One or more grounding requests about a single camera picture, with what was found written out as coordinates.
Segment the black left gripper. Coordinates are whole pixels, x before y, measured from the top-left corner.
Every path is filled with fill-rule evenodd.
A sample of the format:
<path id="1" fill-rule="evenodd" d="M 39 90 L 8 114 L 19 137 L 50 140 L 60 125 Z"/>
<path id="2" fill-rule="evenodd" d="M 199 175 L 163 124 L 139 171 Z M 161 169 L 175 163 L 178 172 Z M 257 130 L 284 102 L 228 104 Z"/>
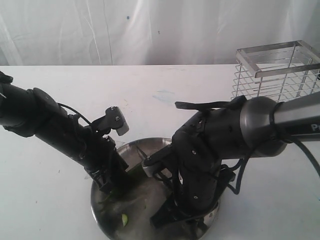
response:
<path id="1" fill-rule="evenodd" d="M 77 114 L 54 116 L 37 129 L 35 136 L 90 174 L 99 172 L 93 181 L 100 192 L 111 192 L 114 198 L 123 196 L 132 185 L 132 177 L 126 172 L 129 165 L 117 153 L 113 140 L 100 136 L 90 126 L 80 125 L 78 119 Z"/>

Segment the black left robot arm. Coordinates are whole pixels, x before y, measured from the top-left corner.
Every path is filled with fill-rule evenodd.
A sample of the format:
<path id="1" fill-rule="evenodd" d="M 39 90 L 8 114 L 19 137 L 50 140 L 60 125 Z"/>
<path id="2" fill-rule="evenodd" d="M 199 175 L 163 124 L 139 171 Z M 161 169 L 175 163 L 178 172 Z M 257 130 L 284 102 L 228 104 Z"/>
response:
<path id="1" fill-rule="evenodd" d="M 0 124 L 5 130 L 24 138 L 36 136 L 71 158 L 105 194 L 129 187 L 129 166 L 108 135 L 115 130 L 122 136 L 129 130 L 119 107 L 107 108 L 104 116 L 82 126 L 79 112 L 69 114 L 66 105 L 45 91 L 22 89 L 12 82 L 12 76 L 0 74 Z"/>

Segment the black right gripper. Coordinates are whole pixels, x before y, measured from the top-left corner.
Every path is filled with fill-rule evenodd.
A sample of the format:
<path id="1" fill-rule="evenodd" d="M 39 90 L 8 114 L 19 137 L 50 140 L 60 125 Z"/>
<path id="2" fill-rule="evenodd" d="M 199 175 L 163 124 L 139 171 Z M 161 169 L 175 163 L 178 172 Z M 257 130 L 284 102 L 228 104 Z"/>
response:
<path id="1" fill-rule="evenodd" d="M 173 194 L 150 218 L 155 229 L 186 220 L 200 219 L 213 211 L 230 182 L 234 169 L 218 160 L 213 168 L 201 170 L 183 162 L 172 173 Z"/>

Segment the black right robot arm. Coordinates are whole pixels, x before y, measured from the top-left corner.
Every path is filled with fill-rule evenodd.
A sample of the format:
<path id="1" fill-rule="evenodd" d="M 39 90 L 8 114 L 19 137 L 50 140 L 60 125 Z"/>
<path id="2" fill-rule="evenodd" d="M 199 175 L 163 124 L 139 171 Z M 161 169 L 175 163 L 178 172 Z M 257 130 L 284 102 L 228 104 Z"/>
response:
<path id="1" fill-rule="evenodd" d="M 296 144 L 316 171 L 320 165 L 305 142 L 320 138 L 320 94 L 287 102 L 265 96 L 231 101 L 189 103 L 178 109 L 193 115 L 171 143 L 143 163 L 145 172 L 172 189 L 151 217 L 155 228 L 198 220 L 211 212 L 225 189 L 240 192 L 250 158 L 275 157 Z"/>

